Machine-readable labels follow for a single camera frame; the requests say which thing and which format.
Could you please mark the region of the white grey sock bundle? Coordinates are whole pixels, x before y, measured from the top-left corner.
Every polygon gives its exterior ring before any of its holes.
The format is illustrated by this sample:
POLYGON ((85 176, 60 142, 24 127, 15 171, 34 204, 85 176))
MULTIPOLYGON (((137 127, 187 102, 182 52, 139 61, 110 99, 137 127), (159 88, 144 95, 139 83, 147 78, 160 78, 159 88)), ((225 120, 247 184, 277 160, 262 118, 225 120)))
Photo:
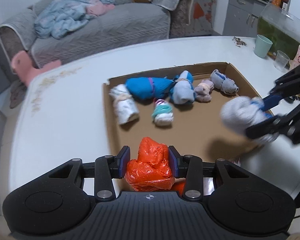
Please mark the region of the white grey sock bundle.
POLYGON ((247 128, 272 117, 271 114, 262 111, 263 106, 264 103, 259 97, 238 96, 221 107, 220 117, 228 129, 247 138, 247 128))

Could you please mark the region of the blue sock roll pink band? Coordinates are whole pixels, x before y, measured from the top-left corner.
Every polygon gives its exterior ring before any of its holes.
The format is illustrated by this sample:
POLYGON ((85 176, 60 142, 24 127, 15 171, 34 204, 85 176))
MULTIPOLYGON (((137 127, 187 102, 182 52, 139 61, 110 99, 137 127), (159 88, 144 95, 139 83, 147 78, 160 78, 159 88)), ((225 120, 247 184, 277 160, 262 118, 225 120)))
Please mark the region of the blue sock roll pink band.
POLYGON ((125 85, 134 98, 145 101, 166 98, 174 81, 163 77, 134 77, 127 79, 125 85))

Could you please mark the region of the white and blue sock roll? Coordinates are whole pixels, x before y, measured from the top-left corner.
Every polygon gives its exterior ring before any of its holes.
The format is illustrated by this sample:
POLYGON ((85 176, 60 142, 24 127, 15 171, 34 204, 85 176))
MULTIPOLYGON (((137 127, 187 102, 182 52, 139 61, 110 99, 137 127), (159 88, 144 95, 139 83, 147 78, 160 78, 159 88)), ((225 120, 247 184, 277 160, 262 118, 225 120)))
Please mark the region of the white and blue sock roll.
POLYGON ((193 76, 185 70, 174 78, 174 85, 170 89, 170 100, 175 105, 189 105, 195 101, 193 76))

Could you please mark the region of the clear plastic cup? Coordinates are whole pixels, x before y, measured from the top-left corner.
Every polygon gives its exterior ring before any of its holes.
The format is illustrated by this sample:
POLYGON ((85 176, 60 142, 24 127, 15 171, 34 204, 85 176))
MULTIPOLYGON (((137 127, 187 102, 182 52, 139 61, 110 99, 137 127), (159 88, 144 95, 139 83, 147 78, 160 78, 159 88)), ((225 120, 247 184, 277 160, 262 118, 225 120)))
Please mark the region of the clear plastic cup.
POLYGON ((274 67, 285 73, 286 72, 286 65, 289 62, 290 58, 288 57, 288 55, 286 55, 284 52, 278 50, 277 54, 276 54, 276 58, 274 61, 274 67))

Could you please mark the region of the white sock roll beige band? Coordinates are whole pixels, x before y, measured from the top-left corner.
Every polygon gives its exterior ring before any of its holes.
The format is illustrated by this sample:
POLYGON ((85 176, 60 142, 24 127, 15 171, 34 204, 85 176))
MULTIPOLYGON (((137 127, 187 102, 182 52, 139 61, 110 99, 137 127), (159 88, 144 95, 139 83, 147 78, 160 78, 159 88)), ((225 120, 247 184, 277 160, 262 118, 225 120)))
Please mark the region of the white sock roll beige band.
POLYGON ((119 84, 111 88, 109 95, 113 100, 114 112, 119 125, 138 120, 139 110, 126 85, 119 84))

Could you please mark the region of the grey blue sock roll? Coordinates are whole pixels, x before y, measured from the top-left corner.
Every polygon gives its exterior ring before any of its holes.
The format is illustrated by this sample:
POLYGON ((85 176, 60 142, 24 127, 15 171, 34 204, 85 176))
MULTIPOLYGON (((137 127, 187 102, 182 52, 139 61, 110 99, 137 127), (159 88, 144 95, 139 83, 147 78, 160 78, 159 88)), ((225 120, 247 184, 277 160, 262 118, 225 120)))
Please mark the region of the grey blue sock roll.
POLYGON ((220 73, 217 69, 211 73, 210 80, 214 87, 224 94, 235 95, 239 90, 239 87, 235 84, 234 80, 228 78, 225 74, 220 73))

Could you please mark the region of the white teal sock roll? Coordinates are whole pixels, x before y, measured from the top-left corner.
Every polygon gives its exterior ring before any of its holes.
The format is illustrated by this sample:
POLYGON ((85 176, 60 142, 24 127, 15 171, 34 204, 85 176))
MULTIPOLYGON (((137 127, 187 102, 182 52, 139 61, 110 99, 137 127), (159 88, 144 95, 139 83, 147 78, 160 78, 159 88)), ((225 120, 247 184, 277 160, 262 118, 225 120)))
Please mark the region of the white teal sock roll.
POLYGON ((158 127, 168 127, 172 125, 174 120, 172 106, 164 99, 158 99, 154 103, 154 111, 152 119, 158 127))

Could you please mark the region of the mint green cup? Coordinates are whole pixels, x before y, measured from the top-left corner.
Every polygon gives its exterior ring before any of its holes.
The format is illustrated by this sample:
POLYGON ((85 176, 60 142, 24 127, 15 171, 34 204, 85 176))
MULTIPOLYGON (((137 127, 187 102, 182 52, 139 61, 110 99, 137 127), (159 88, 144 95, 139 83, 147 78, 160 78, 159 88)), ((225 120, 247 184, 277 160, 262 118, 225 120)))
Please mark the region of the mint green cup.
POLYGON ((260 58, 265 58, 273 42, 263 35, 257 35, 254 53, 260 58))

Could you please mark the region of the grey cabinet with girl sticker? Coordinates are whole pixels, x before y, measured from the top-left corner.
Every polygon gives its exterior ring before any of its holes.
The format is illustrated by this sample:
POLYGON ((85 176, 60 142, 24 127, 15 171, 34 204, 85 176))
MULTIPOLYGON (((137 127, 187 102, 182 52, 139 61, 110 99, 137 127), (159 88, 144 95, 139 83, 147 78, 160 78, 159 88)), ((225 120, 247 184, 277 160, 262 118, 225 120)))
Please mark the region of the grey cabinet with girl sticker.
POLYGON ((169 38, 213 35, 217 0, 193 0, 191 9, 188 4, 180 0, 171 12, 169 38))

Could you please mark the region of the orange plastic bag bundle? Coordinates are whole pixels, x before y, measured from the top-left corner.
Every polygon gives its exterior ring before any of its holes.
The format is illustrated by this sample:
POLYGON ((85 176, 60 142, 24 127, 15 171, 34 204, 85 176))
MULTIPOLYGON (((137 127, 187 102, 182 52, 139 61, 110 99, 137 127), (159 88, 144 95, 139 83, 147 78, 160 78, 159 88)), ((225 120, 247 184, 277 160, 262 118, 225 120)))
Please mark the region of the orange plastic bag bundle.
POLYGON ((175 181, 169 166, 168 146, 150 137, 139 145, 138 158, 127 163, 126 182, 139 192, 177 191, 182 194, 185 181, 175 181))

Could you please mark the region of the pile of seed shells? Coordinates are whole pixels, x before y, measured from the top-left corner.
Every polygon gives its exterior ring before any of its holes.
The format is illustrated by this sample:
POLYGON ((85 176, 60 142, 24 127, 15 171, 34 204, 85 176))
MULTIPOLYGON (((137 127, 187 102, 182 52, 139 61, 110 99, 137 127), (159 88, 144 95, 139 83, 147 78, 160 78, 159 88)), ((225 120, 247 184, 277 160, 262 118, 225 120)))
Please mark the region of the pile of seed shells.
POLYGON ((233 37, 232 40, 234 41, 235 45, 237 47, 241 47, 241 46, 246 46, 247 44, 242 40, 240 39, 239 37, 233 37))

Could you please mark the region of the light blue blanket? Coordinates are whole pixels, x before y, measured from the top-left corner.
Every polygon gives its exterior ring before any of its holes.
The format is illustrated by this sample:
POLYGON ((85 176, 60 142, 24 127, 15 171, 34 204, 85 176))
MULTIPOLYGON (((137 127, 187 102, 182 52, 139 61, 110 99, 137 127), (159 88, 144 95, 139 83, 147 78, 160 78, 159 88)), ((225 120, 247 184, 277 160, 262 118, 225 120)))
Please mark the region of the light blue blanket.
POLYGON ((86 7, 97 1, 115 5, 115 0, 53 0, 34 22, 37 37, 60 39, 83 28, 98 17, 86 12, 86 7))

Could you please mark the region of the glass fish tank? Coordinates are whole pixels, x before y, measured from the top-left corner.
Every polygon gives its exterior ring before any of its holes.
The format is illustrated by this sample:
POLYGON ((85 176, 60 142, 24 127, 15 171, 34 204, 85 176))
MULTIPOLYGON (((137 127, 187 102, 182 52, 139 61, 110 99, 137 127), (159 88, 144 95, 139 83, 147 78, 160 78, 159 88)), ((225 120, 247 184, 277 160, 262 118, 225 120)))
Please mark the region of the glass fish tank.
POLYGON ((300 46, 300 19, 269 3, 258 18, 257 33, 273 43, 268 55, 276 57, 277 51, 294 59, 300 46))

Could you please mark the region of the grey sideboard cabinet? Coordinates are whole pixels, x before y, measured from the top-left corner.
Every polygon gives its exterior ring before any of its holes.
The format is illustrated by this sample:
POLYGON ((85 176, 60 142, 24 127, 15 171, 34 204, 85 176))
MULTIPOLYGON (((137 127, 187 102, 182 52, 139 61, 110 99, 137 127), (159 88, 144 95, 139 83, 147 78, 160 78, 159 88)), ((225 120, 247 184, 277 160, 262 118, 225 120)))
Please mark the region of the grey sideboard cabinet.
POLYGON ((229 0, 223 35, 256 37, 258 19, 266 5, 258 0, 229 0))

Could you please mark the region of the pink lilac sock roll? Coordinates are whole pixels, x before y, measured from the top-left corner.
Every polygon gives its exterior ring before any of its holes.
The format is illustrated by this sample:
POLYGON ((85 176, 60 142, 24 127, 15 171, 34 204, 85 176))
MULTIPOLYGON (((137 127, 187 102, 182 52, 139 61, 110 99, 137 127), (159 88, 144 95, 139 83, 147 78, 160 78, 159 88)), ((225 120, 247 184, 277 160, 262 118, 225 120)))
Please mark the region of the pink lilac sock roll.
POLYGON ((214 84, 209 79, 203 79, 194 89, 196 100, 199 102, 210 102, 214 84))

